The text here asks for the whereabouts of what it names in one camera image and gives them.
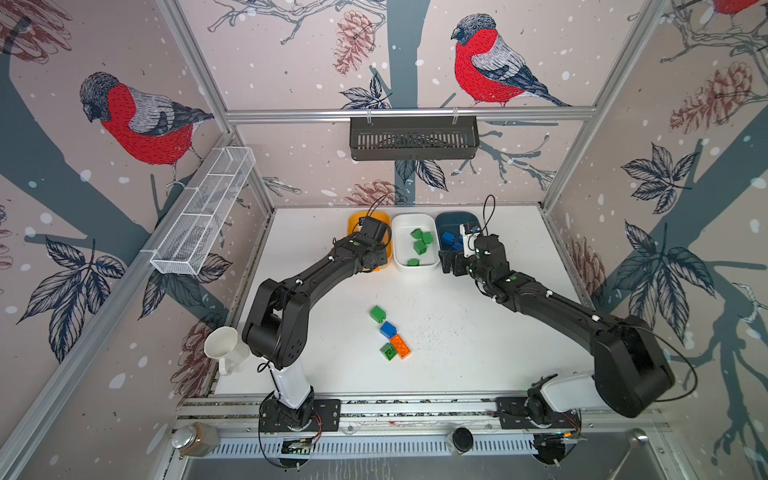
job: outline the black shelf basket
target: black shelf basket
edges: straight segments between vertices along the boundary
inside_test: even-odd
[[[470,160],[480,147],[476,117],[352,118],[349,149],[357,161]]]

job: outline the mug handle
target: mug handle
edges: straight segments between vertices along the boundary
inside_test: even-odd
[[[227,359],[219,360],[219,375],[227,376],[231,373],[231,371],[227,371]]]

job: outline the bird illustration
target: bird illustration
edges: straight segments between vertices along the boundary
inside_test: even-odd
[[[691,0],[688,3],[682,4],[679,9],[685,9],[687,7],[690,7],[692,5],[695,5],[699,2],[703,2],[705,0]],[[760,0],[706,0],[707,3],[712,4],[713,13],[712,15],[707,19],[706,22],[704,22],[704,25],[700,28],[700,30],[706,31],[707,25],[710,23],[712,18],[714,18],[714,14],[719,13],[721,15],[729,15],[730,16],[730,28],[728,28],[723,35],[726,33],[732,31],[732,30],[738,30],[741,28],[741,25],[736,25],[733,23],[733,16],[742,10],[744,10],[747,7],[751,7],[752,5],[755,5]]]
[[[550,95],[525,65],[525,59],[507,46],[490,15],[464,17],[451,39],[457,41],[456,81],[475,99],[472,107],[481,101],[498,102],[503,107],[520,97],[539,97],[559,107],[570,107]]]
[[[165,186],[166,194],[172,186],[184,185],[176,180],[176,162],[187,150],[197,155],[192,137],[200,124],[214,117],[165,95],[145,94],[103,71],[85,79],[80,102],[88,121],[98,118],[136,160],[173,166],[174,179]]]

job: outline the orange bin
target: orange bin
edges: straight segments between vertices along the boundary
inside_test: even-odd
[[[347,228],[346,228],[346,234],[347,235],[350,235],[350,234],[352,234],[352,232],[356,232],[356,231],[360,230],[358,222],[365,215],[366,215],[366,212],[358,212],[356,214],[353,214],[349,218],[349,223],[347,224]],[[390,227],[392,226],[392,222],[389,220],[389,215],[385,214],[384,212],[379,212],[379,211],[373,212],[371,214],[371,217],[377,219],[380,222],[386,223]],[[387,242],[389,242],[389,245],[386,246],[386,258],[387,258],[387,265],[389,265],[389,259],[392,258],[392,242],[389,241],[389,234],[388,233],[386,235],[384,235],[384,243],[387,243]],[[379,268],[377,268],[376,270],[384,268],[384,267],[386,267],[386,265],[382,265]]]

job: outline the metal ladle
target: metal ladle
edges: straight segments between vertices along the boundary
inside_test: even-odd
[[[621,470],[621,467],[624,465],[624,462],[627,461],[629,454],[632,453],[633,450],[643,447],[648,443],[648,435],[645,435],[645,432],[641,429],[627,430],[627,443],[629,443],[627,453],[624,454],[624,457],[621,459],[619,464],[616,465],[616,468],[611,471],[611,474],[608,476],[607,480],[616,479],[616,475],[618,475],[619,470]]]

